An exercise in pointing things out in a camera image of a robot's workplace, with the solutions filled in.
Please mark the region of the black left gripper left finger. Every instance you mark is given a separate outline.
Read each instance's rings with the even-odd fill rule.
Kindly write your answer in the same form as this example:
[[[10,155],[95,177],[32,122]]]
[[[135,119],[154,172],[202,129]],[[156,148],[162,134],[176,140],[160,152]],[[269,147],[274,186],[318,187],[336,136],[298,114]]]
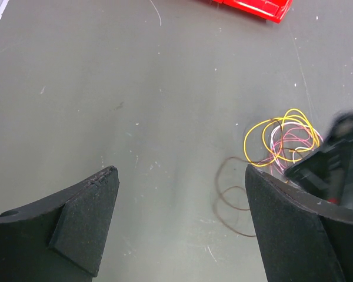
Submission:
[[[33,203],[0,214],[0,281],[92,281],[119,189],[108,166]]]

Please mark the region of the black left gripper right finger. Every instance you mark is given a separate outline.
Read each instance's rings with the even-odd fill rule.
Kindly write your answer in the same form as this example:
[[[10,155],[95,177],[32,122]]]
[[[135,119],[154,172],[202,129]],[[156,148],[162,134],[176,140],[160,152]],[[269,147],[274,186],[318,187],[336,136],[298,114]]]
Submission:
[[[268,281],[353,281],[353,210],[252,165],[245,188]]]

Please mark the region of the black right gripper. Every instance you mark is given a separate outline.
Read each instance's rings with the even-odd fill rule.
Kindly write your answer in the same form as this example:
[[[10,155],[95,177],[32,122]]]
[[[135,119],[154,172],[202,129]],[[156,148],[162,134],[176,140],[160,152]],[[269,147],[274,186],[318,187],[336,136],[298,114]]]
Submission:
[[[338,116],[323,143],[284,175],[302,190],[353,210],[353,111]]]

